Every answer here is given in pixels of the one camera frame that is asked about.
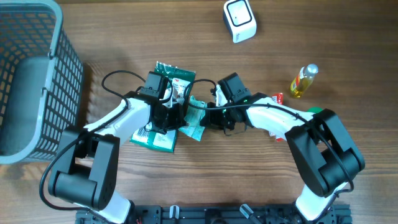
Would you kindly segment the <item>red snack stick wrapper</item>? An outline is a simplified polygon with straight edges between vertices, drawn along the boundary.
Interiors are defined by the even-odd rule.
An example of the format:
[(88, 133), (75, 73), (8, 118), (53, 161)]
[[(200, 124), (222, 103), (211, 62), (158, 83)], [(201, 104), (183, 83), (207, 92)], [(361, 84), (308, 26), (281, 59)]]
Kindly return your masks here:
[[(274, 102), (280, 104), (280, 105), (283, 104), (283, 99), (284, 99), (283, 93), (276, 93), (276, 94), (272, 95), (272, 100), (273, 100)], [(272, 132), (269, 132), (269, 136), (270, 136), (270, 137), (275, 137), (275, 140), (276, 140), (277, 142), (281, 142), (281, 141), (284, 140), (283, 138), (281, 138), (281, 137), (279, 137), (279, 136), (276, 136), (276, 135), (275, 135), (274, 133), (272, 133)]]

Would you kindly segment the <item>green 3M gloves package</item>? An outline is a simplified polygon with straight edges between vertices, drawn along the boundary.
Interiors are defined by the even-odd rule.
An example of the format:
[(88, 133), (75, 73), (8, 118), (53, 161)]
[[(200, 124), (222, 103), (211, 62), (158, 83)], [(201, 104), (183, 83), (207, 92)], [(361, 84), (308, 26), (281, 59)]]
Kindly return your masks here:
[[(182, 68), (174, 67), (172, 65), (168, 65), (165, 63), (157, 62), (155, 69), (155, 73), (162, 74), (167, 77), (169, 80), (185, 80), (191, 84), (195, 80), (196, 72), (185, 70)], [(191, 90), (191, 86), (187, 85), (184, 94), (189, 94)], [(167, 85), (167, 89), (165, 92), (165, 97), (172, 98), (171, 92), (173, 91), (173, 85)], [(148, 149), (156, 150), (156, 151), (164, 151), (173, 153), (175, 148), (175, 143), (177, 141), (178, 129), (173, 131), (168, 131), (166, 134), (156, 133), (151, 131), (152, 125), (149, 123), (143, 128), (138, 129), (131, 136), (130, 141), (138, 144), (140, 146), (144, 146)]]

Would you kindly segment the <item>mint green sachet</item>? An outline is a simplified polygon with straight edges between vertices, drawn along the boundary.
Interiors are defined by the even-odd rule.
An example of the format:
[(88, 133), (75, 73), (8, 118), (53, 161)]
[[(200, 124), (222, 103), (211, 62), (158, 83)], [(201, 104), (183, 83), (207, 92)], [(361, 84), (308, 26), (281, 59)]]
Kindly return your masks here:
[(184, 117), (186, 125), (179, 128), (179, 131), (196, 141), (201, 141), (205, 127), (200, 125), (200, 121), (204, 116), (205, 110), (199, 110), (198, 108), (188, 106), (187, 113)]

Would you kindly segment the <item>yellow Vim dish soap bottle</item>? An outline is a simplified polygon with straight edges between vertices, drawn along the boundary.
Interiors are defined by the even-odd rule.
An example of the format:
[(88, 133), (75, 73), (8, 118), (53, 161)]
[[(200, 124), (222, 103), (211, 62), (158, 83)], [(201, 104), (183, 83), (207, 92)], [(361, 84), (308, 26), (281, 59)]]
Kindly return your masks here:
[(308, 87), (313, 83), (318, 74), (318, 66), (314, 63), (308, 64), (300, 69), (298, 75), (290, 84), (290, 93), (294, 98), (300, 98)]

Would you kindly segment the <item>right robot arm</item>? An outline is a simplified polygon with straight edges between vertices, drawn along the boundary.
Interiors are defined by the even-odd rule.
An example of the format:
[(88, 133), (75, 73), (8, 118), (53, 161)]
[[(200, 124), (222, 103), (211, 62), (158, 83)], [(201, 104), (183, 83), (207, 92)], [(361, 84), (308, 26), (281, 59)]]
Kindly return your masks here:
[(353, 191), (365, 160), (334, 111), (299, 111), (264, 93), (252, 94), (237, 73), (216, 82), (210, 92), (215, 100), (207, 104), (202, 125), (232, 130), (244, 123), (287, 142), (304, 182), (294, 206), (305, 221), (319, 221), (340, 194)]

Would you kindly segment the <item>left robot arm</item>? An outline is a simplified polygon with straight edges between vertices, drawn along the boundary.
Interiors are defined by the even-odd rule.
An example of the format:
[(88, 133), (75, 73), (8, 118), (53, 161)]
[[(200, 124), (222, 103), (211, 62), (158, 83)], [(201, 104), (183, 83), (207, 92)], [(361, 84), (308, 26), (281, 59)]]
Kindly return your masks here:
[(45, 169), (39, 195), (48, 207), (60, 210), (44, 195), (72, 203), (71, 211), (85, 211), (106, 223), (135, 223), (135, 204), (115, 190), (119, 149), (138, 129), (147, 125), (160, 134), (179, 128), (172, 103), (172, 81), (149, 72), (144, 85), (121, 95), (121, 103), (95, 123), (67, 127), (56, 157)]

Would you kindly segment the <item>green lid white jar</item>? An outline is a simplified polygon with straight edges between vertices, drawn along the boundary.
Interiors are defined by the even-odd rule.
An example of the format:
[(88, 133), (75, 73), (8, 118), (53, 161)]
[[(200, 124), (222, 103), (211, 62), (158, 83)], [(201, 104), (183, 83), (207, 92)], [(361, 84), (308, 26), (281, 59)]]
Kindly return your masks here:
[(323, 108), (320, 108), (320, 107), (311, 107), (311, 108), (309, 108), (307, 111), (308, 111), (308, 112), (311, 112), (311, 113), (319, 113), (319, 112), (323, 111)]

